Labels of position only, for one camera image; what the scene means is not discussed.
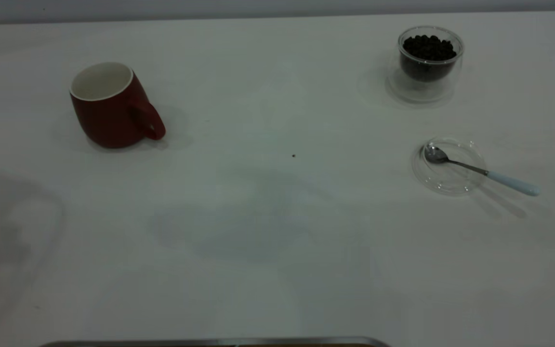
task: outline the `mug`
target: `mug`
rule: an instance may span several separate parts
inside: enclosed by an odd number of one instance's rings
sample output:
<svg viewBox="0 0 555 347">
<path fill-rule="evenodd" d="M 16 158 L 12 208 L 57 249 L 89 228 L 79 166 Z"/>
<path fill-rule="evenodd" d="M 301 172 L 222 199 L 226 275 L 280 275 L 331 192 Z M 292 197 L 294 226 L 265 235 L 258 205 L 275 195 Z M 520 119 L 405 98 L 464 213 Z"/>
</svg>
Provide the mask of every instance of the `mug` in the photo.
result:
<svg viewBox="0 0 555 347">
<path fill-rule="evenodd" d="M 103 62 L 79 72 L 70 86 L 74 111 L 87 136 L 102 147 L 160 140 L 166 128 L 131 68 Z"/>
</svg>

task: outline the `wall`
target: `wall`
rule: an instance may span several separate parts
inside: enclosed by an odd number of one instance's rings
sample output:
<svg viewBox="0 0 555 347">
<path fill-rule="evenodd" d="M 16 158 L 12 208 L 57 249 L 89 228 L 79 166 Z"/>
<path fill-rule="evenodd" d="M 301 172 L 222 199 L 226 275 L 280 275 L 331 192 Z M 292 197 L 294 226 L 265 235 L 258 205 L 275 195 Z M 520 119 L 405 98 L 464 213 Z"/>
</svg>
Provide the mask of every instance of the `wall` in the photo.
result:
<svg viewBox="0 0 555 347">
<path fill-rule="evenodd" d="M 555 0 L 0 0 L 0 23 L 555 10 Z"/>
</svg>

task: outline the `spoon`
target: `spoon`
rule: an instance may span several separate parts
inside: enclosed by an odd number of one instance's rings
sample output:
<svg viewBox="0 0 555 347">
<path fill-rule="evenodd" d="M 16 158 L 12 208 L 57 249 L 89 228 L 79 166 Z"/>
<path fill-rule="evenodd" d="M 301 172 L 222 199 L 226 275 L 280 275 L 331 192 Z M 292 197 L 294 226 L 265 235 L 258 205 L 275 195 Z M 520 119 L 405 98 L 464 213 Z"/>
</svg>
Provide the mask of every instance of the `spoon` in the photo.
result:
<svg viewBox="0 0 555 347">
<path fill-rule="evenodd" d="M 425 146 L 425 160 L 429 161 L 432 164 L 443 164 L 445 162 L 459 165 L 461 167 L 465 167 L 469 170 L 482 174 L 483 176 L 487 176 L 490 180 L 494 180 L 499 184 L 506 185 L 507 187 L 511 187 L 520 193 L 524 193 L 530 196 L 538 196 L 541 194 L 541 189 L 535 185 L 527 184 L 526 182 L 522 182 L 515 178 L 510 178 L 505 175 L 501 175 L 498 172 L 494 171 L 487 171 L 480 169 L 478 167 L 470 166 L 468 164 L 464 164 L 463 162 L 458 162 L 454 160 L 450 160 L 449 156 L 440 148 L 436 146 Z"/>
</svg>

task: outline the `glass cup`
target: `glass cup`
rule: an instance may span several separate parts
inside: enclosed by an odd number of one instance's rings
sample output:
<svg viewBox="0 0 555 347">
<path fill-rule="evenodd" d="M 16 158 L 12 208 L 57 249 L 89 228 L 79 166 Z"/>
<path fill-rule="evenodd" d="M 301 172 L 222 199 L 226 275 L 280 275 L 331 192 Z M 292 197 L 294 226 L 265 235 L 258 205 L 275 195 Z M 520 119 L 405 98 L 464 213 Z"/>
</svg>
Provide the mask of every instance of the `glass cup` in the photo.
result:
<svg viewBox="0 0 555 347">
<path fill-rule="evenodd" d="M 431 61 L 415 57 L 404 49 L 410 37 L 432 35 L 440 41 L 447 40 L 457 54 L 444 61 Z M 388 81 L 393 91 L 409 101 L 431 102 L 448 96 L 460 77 L 464 43 L 461 38 L 440 27 L 422 26 L 410 28 L 399 35 L 397 49 L 389 64 Z"/>
</svg>

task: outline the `white table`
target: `white table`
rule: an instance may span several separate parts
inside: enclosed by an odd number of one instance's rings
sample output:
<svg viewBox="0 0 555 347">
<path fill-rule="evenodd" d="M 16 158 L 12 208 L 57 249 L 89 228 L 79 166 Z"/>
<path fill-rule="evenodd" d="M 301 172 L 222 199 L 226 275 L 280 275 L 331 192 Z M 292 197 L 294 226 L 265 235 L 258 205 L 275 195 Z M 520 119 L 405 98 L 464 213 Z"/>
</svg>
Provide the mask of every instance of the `white table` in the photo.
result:
<svg viewBox="0 0 555 347">
<path fill-rule="evenodd" d="M 466 46 L 433 107 L 376 83 L 418 24 Z M 86 139 L 67 89 L 102 61 L 134 68 L 165 140 Z M 410 156 L 448 133 L 542 195 L 426 189 Z M 555 13 L 0 26 L 1 254 L 1 347 L 555 345 Z"/>
</svg>

